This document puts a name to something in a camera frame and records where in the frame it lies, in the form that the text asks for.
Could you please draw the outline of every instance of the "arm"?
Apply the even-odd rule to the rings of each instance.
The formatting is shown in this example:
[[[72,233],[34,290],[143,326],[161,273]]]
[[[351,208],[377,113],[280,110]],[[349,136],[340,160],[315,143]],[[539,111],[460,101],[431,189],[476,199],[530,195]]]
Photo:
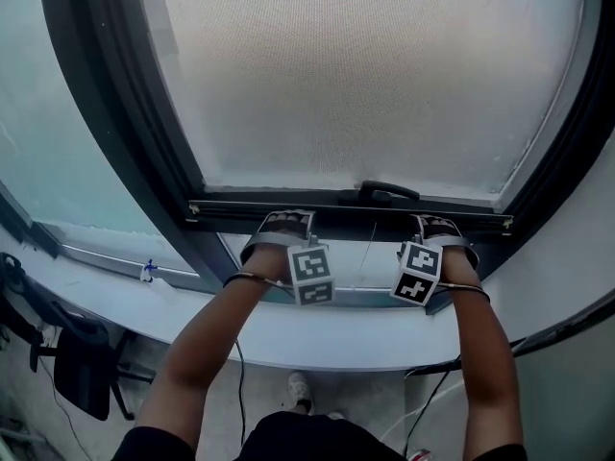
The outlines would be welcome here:
[[[449,282],[480,286],[463,249],[447,248],[442,269]],[[512,351],[487,299],[477,292],[452,294],[468,395],[463,458],[470,460],[500,446],[523,444],[519,387]]]
[[[278,280],[286,266],[283,250],[259,245],[243,271]],[[258,281],[236,279],[201,309],[169,348],[137,426],[166,430],[196,450],[209,386],[267,289]]]

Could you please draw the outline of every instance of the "hand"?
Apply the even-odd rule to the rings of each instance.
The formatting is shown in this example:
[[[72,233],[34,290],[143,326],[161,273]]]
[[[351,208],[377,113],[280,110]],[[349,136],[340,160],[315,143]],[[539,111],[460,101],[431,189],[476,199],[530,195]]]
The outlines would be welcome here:
[[[422,222],[424,225],[428,223],[425,219],[422,219]],[[430,224],[433,226],[444,225],[453,227],[453,225],[446,220],[431,220]],[[479,276],[470,264],[468,256],[465,253],[465,248],[456,246],[444,248],[442,253],[442,279],[448,283],[480,287]]]
[[[297,215],[286,213],[273,213],[267,218],[267,222],[279,220],[292,220],[307,226],[309,219],[305,216],[299,220]],[[295,234],[292,230],[280,230],[280,233]],[[290,281],[286,247],[277,244],[258,244],[241,271],[254,273],[273,281]]]

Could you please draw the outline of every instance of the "white sneaker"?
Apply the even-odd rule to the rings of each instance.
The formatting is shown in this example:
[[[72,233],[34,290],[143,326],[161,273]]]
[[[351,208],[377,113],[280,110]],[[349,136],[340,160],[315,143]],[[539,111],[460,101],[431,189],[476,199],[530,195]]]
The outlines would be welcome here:
[[[307,414],[314,414],[316,408],[314,407],[314,400],[311,397],[308,380],[299,371],[294,371],[290,373],[290,376],[288,376],[288,393],[290,393],[290,397],[295,404],[297,404],[300,400],[308,400],[311,402],[311,408]]]
[[[332,411],[327,415],[331,420],[346,420],[346,416],[341,411]]]

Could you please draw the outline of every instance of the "office chair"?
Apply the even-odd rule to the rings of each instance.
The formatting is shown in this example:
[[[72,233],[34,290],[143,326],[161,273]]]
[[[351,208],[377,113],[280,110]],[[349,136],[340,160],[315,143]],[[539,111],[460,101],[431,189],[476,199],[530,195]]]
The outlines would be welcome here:
[[[61,328],[58,345],[43,347],[42,333],[28,323],[6,299],[10,289],[22,296],[47,324]],[[125,371],[120,364],[126,345],[136,338],[124,331],[115,349],[109,344],[109,334],[101,322],[64,310],[58,296],[30,279],[21,262],[7,253],[0,253],[0,323],[30,344],[30,368],[37,371],[38,358],[55,356],[54,383],[56,390],[78,408],[98,420],[109,416],[110,389],[124,418],[135,415],[126,410],[118,386],[120,377],[152,383],[152,377]]]

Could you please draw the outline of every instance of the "floor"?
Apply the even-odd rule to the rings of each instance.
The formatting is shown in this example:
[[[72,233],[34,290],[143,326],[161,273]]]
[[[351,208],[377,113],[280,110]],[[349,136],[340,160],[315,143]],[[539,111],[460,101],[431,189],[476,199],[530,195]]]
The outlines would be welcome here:
[[[109,325],[110,335],[116,340],[121,329]],[[46,329],[45,335],[53,338],[54,330]],[[145,337],[138,337],[123,357],[139,367],[157,369],[167,345]],[[50,377],[42,368],[33,374],[28,362],[29,346],[16,337],[0,352],[0,416],[21,418],[31,432],[42,435],[66,460],[86,460],[86,456],[70,431],[68,420],[54,402]],[[43,358],[47,369],[53,373],[52,357]],[[286,393],[288,370],[247,364],[244,385],[247,432],[254,429],[260,419],[279,410],[287,409]],[[213,382],[206,405],[206,417],[197,459],[232,460],[239,454],[241,420],[238,404],[240,365],[229,361]],[[401,450],[407,432],[416,416],[403,416],[421,406],[427,399],[437,376],[411,377],[404,381],[404,373],[307,373],[311,383],[317,411],[327,413],[341,409],[352,422],[363,426],[377,438],[386,433],[384,442],[397,451]],[[449,378],[443,388],[455,384]],[[137,411],[147,384],[122,380],[120,384],[129,410]],[[111,397],[110,417],[97,421],[57,395],[58,402],[71,418],[75,432],[92,460],[111,459],[125,433],[131,427],[120,414]],[[437,459],[460,458],[463,404],[459,418],[439,416],[435,410],[422,419],[413,435],[414,446],[432,449]],[[43,459],[46,454],[39,454]],[[49,455],[48,459],[59,459]]]

